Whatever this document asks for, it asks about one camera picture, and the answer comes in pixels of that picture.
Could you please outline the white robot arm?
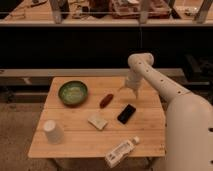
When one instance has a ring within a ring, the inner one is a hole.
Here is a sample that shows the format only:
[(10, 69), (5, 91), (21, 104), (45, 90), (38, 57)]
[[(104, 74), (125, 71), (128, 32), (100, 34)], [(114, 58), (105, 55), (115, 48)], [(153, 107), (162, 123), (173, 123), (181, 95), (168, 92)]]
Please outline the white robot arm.
[(144, 78), (168, 103), (165, 128), (166, 171), (213, 171), (213, 106), (152, 67), (151, 53), (128, 57), (124, 87), (136, 97)]

